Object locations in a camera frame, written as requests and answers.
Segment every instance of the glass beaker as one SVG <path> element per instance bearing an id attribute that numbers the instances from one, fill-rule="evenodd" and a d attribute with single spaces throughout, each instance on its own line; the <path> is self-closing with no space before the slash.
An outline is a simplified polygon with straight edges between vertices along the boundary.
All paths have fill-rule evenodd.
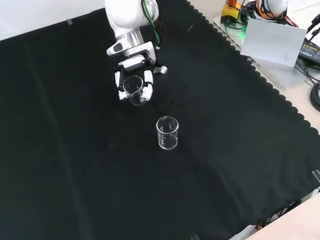
<path id="1" fill-rule="evenodd" d="M 165 150 L 172 150 L 178 144 L 178 121 L 171 116 L 160 117 L 156 123 L 159 146 Z"/>
<path id="2" fill-rule="evenodd" d="M 123 82 L 123 89 L 129 101 L 135 106 L 142 106 L 146 103 L 144 98 L 141 98 L 144 89 L 144 81 L 141 77 L 133 75 L 127 77 Z"/>

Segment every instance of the wire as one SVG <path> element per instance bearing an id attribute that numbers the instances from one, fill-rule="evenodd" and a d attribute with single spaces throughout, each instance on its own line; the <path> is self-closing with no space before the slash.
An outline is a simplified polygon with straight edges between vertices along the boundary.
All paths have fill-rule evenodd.
<path id="1" fill-rule="evenodd" d="M 296 62 L 296 64 L 299 66 L 299 68 L 300 68 L 303 72 L 301 72 L 296 66 L 294 66 L 294 67 L 295 67 L 300 73 L 302 73 L 302 74 L 305 75 L 307 78 L 309 78 L 313 84 L 315 84 L 313 80 L 315 80 L 315 81 L 317 81 L 317 82 L 320 82 L 320 80 L 316 79 L 315 77 L 313 77 L 313 76 L 311 76 L 311 75 L 309 74 L 308 68 L 305 68 L 305 69 L 307 70 L 307 71 L 306 71 L 305 69 L 302 68 L 302 66 L 299 64 L 298 61 Z"/>
<path id="2" fill-rule="evenodd" d="M 310 79 L 310 81 L 313 83 L 313 87 L 311 89 L 310 92 L 310 102 L 312 104 L 312 106 L 318 110 L 320 112 L 320 96 L 319 96 L 319 90 L 320 90 L 320 80 L 314 78 L 313 76 L 311 76 L 309 74 L 309 70 L 308 70 L 308 66 L 305 67 L 305 70 L 300 66 L 300 64 L 298 62 L 296 62 L 296 64 L 299 66 L 299 68 L 301 68 L 301 70 L 299 70 L 296 66 L 294 66 L 299 72 L 301 72 L 302 74 L 304 74 L 307 78 Z"/>
<path id="3" fill-rule="evenodd" d="M 284 23 L 287 24 L 287 25 L 289 25 L 289 26 L 291 26 L 291 27 L 294 27 L 294 25 L 293 25 L 290 21 L 288 21 L 288 20 L 284 20 Z"/>
<path id="4" fill-rule="evenodd" d="M 256 1 L 250 1 L 246 5 L 242 5 L 242 12 L 240 13 L 241 20 L 245 23 L 245 25 L 248 25 L 248 18 L 251 17 L 255 19 L 255 9 L 256 9 Z"/>
<path id="5" fill-rule="evenodd" d="M 260 1 L 259 0 L 256 0 L 256 5 L 257 5 L 257 9 L 258 9 L 258 12 L 259 12 L 259 14 L 260 14 L 260 17 L 262 17 L 263 19 L 270 19 L 270 17 L 267 15 L 267 14 L 265 14 L 265 13 L 263 13 L 262 11 L 261 11 L 261 8 L 259 7 L 260 6 Z"/>
<path id="6" fill-rule="evenodd" d="M 148 11 L 146 0 L 141 0 L 141 7 L 142 7 L 142 11 L 143 11 L 144 16 L 148 20 L 149 24 L 153 27 L 153 31 L 155 33 L 155 36 L 156 36 L 156 39 L 157 39 L 157 42 L 158 42 L 158 46 L 161 46 L 161 39 L 159 37 L 159 34 L 157 33 L 156 27 L 155 27 L 155 25 L 154 25 L 154 23 L 152 21 L 150 13 Z"/>
<path id="7" fill-rule="evenodd" d="M 269 1 L 268 0 L 266 0 L 266 5 L 268 6 L 268 8 L 269 8 L 269 12 L 271 13 L 271 15 L 275 18 L 276 16 L 273 14 L 273 12 L 271 11 L 271 8 L 270 8 L 270 6 L 269 6 Z"/>
<path id="8" fill-rule="evenodd" d="M 320 83 L 316 83 L 310 92 L 310 102 L 312 106 L 320 112 L 320 96 L 319 96 Z"/>
<path id="9" fill-rule="evenodd" d="M 316 36 L 316 35 L 313 35 L 313 36 L 309 39 L 309 41 L 312 41 L 312 40 L 315 38 L 315 36 Z"/>
<path id="10" fill-rule="evenodd" d="M 155 22 L 158 24 L 158 26 L 159 25 L 162 25 L 163 26 L 163 28 L 164 28 L 164 39 L 166 38 L 166 36 L 168 35 L 168 29 L 167 29 L 167 25 L 164 23 L 164 22 L 162 22 L 162 21 L 157 21 L 157 20 L 155 20 Z"/>
<path id="11" fill-rule="evenodd" d="M 298 28 L 298 25 L 292 21 L 289 17 L 285 16 L 284 19 L 288 20 L 290 23 L 292 23 L 296 28 Z"/>
<path id="12" fill-rule="evenodd" d="M 245 4 L 246 0 L 243 0 L 243 2 L 241 3 L 240 9 L 242 10 L 242 6 Z"/>
<path id="13" fill-rule="evenodd" d="M 237 21 L 237 22 L 236 22 L 236 24 L 240 24 L 240 25 L 244 25 L 244 26 L 246 26 L 246 24 L 245 24 L 245 23 L 243 23 L 243 22 L 239 22 L 239 21 Z"/>
<path id="14" fill-rule="evenodd" d="M 160 11 L 160 8 L 159 8 L 158 21 L 159 21 L 159 22 L 161 21 L 161 11 Z M 158 25 L 156 26 L 156 29 L 155 29 L 155 31 L 156 31 L 158 34 L 159 34 L 159 27 L 160 27 L 160 25 L 158 24 Z M 154 35 L 154 37 L 152 38 L 152 42 L 154 42 L 156 38 L 157 38 L 157 36 Z"/>
<path id="15" fill-rule="evenodd" d="M 246 26 L 243 26 L 243 27 L 236 27 L 236 26 L 231 26 L 231 22 L 230 21 L 226 21 L 226 27 L 230 28 L 230 29 L 235 29 L 235 30 L 245 30 L 247 29 Z"/>

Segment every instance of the cable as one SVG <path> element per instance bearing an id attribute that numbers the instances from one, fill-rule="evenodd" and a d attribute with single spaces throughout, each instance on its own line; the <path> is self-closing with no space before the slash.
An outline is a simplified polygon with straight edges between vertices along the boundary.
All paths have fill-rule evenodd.
<path id="1" fill-rule="evenodd" d="M 318 14 L 312 21 L 311 25 L 308 27 L 307 32 L 309 33 L 315 26 L 317 26 L 320 23 L 320 14 Z"/>
<path id="2" fill-rule="evenodd" d="M 296 64 L 299 66 L 299 68 L 301 68 L 301 70 L 299 70 L 296 66 L 294 66 L 300 73 L 302 73 L 303 75 L 305 75 L 307 78 L 310 79 L 310 81 L 313 83 L 313 87 L 311 89 L 310 92 L 310 102 L 312 104 L 312 106 L 318 110 L 320 112 L 320 96 L 319 96 L 319 90 L 320 90 L 320 80 L 314 78 L 313 76 L 311 76 L 309 74 L 309 70 L 308 70 L 308 66 L 305 67 L 305 70 L 300 66 L 300 64 L 298 63 L 298 61 L 296 62 Z"/>
<path id="3" fill-rule="evenodd" d="M 235 30 L 245 30 L 247 29 L 246 26 L 243 26 L 243 27 L 236 27 L 236 26 L 231 26 L 231 22 L 230 21 L 226 21 L 226 27 L 230 28 L 230 29 L 235 29 Z"/>
<path id="4" fill-rule="evenodd" d="M 253 19 L 256 18 L 254 15 L 256 4 L 257 4 L 256 1 L 251 1 L 251 2 L 248 2 L 246 5 L 242 5 L 242 8 L 241 8 L 242 12 L 240 12 L 240 18 L 245 23 L 245 25 L 248 25 L 248 17 L 251 17 Z"/>
<path id="5" fill-rule="evenodd" d="M 244 24 L 243 22 L 239 22 L 239 21 L 237 21 L 236 24 L 240 24 L 240 25 L 246 26 L 246 24 Z"/>
<path id="6" fill-rule="evenodd" d="M 299 66 L 299 68 L 300 68 L 303 72 L 301 72 L 296 66 L 294 66 L 294 67 L 295 67 L 300 73 L 302 73 L 302 74 L 305 75 L 307 78 L 309 78 L 313 84 L 315 84 L 315 83 L 313 82 L 313 80 L 315 80 L 315 81 L 317 81 L 317 82 L 320 82 L 320 80 L 316 79 L 315 77 L 313 77 L 313 76 L 311 76 L 311 75 L 309 74 L 309 71 L 308 71 L 308 68 L 307 68 L 307 67 L 303 69 L 303 68 L 301 67 L 301 65 L 299 64 L 298 61 L 296 62 L 296 64 Z"/>
<path id="7" fill-rule="evenodd" d="M 316 46 L 317 48 L 320 48 L 317 44 L 315 44 L 314 42 L 310 41 L 309 39 L 307 39 L 306 37 L 304 38 L 304 40 L 309 43 L 309 44 L 312 44 L 314 46 Z"/>
<path id="8" fill-rule="evenodd" d="M 312 106 L 320 112 L 320 96 L 319 96 L 320 83 L 316 83 L 310 92 L 310 102 Z"/>
<path id="9" fill-rule="evenodd" d="M 314 39 L 315 36 L 317 36 L 319 33 L 320 33 L 320 27 L 312 32 L 312 37 L 309 39 L 309 41 L 312 41 L 312 39 Z"/>
<path id="10" fill-rule="evenodd" d="M 257 6 L 258 12 L 260 14 L 260 17 L 262 17 L 263 19 L 270 19 L 270 17 L 267 14 L 265 14 L 261 11 L 261 7 L 259 7 L 260 6 L 259 0 L 256 0 L 256 6 Z"/>
<path id="11" fill-rule="evenodd" d="M 168 35 L 167 25 L 162 21 L 155 20 L 155 22 L 158 24 L 158 26 L 160 26 L 160 25 L 163 26 L 163 29 L 164 29 L 164 37 L 163 38 L 166 38 L 166 36 Z"/>
<path id="12" fill-rule="evenodd" d="M 243 2 L 241 3 L 240 9 L 242 10 L 242 6 L 245 4 L 246 0 L 243 0 Z"/>
<path id="13" fill-rule="evenodd" d="M 266 0 L 266 5 L 268 6 L 269 8 L 269 12 L 271 13 L 271 15 L 275 18 L 276 16 L 273 14 L 273 12 L 271 11 L 271 8 L 270 8 L 270 5 L 269 5 L 269 1 Z"/>
<path id="14" fill-rule="evenodd" d="M 158 42 L 158 47 L 160 47 L 162 42 L 161 42 L 161 39 L 159 37 L 159 34 L 157 33 L 156 27 L 155 27 L 155 25 L 153 23 L 153 20 L 152 20 L 151 16 L 150 16 L 150 13 L 148 11 L 146 0 L 141 0 L 141 7 L 142 7 L 142 11 L 143 11 L 144 16 L 148 20 L 149 24 L 153 27 L 153 31 L 155 33 L 155 36 L 156 36 L 156 39 L 157 39 L 157 42 Z"/>
<path id="15" fill-rule="evenodd" d="M 298 28 L 298 25 L 292 21 L 288 16 L 285 16 L 284 19 L 288 20 L 289 22 L 291 22 L 296 28 Z"/>
<path id="16" fill-rule="evenodd" d="M 288 20 L 284 20 L 284 23 L 291 26 L 291 27 L 295 27 L 290 21 Z"/>

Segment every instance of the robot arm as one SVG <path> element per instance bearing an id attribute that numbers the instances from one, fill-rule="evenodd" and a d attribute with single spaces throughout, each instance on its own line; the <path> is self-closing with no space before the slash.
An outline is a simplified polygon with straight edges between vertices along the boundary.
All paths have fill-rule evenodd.
<path id="1" fill-rule="evenodd" d="M 114 31 L 116 43 L 108 50 L 109 56 L 144 44 L 140 27 L 148 25 L 141 6 L 141 0 L 105 0 L 105 11 Z M 156 0 L 146 0 L 146 6 L 152 20 L 159 16 Z"/>
<path id="2" fill-rule="evenodd" d="M 149 24 L 141 7 L 141 0 L 105 0 L 104 4 L 116 38 Z M 157 2 L 147 0 L 146 6 L 152 19 L 156 20 L 159 16 Z"/>
<path id="3" fill-rule="evenodd" d="M 156 0 L 144 0 L 146 8 L 152 18 L 159 16 Z M 119 70 L 115 73 L 115 84 L 118 88 L 119 99 L 127 98 L 123 88 L 123 81 L 131 71 L 142 69 L 144 73 L 143 91 L 141 99 L 149 101 L 153 93 L 153 73 L 165 74 L 165 66 L 155 66 L 156 53 L 152 42 L 144 42 L 140 27 L 148 25 L 141 0 L 105 0 L 105 11 L 112 27 L 116 43 L 107 49 L 109 56 L 123 53 L 126 60 L 118 63 Z"/>

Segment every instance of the table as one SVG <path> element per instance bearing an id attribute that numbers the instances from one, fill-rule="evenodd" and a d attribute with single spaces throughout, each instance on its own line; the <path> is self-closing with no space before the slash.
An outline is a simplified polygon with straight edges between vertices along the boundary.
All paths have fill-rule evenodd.
<path id="1" fill-rule="evenodd" d="M 291 13 L 289 16 L 298 24 L 298 26 L 307 28 L 310 25 L 311 20 L 319 13 L 319 10 L 320 3 Z M 220 23 L 220 16 L 215 17 L 213 22 L 217 27 L 225 32 L 224 25 Z M 232 45 L 238 45 L 239 47 L 242 46 L 244 36 L 239 36 L 238 30 L 228 29 L 226 34 L 233 40 L 231 41 Z M 316 37 L 314 41 L 316 44 L 320 44 L 320 37 Z M 263 74 L 267 81 L 298 109 L 298 112 L 302 114 L 308 122 L 310 122 L 313 128 L 320 132 L 320 113 L 310 103 L 310 91 L 312 84 L 307 80 L 307 78 L 292 67 L 260 59 L 254 60 L 257 63 L 254 64 L 257 67 L 257 70 Z M 320 76 L 320 74 L 314 72 L 312 69 L 310 69 L 310 74 L 314 77 Z M 287 78 L 296 81 L 297 86 L 284 89 L 277 84 L 278 78 Z"/>
<path id="2" fill-rule="evenodd" d="M 316 187 L 317 131 L 185 0 L 159 5 L 143 108 L 119 102 L 104 9 L 0 43 L 2 238 L 226 240 Z"/>
<path id="3" fill-rule="evenodd" d="M 248 240 L 317 240 L 320 236 L 319 215 L 320 194 L 264 227 Z"/>

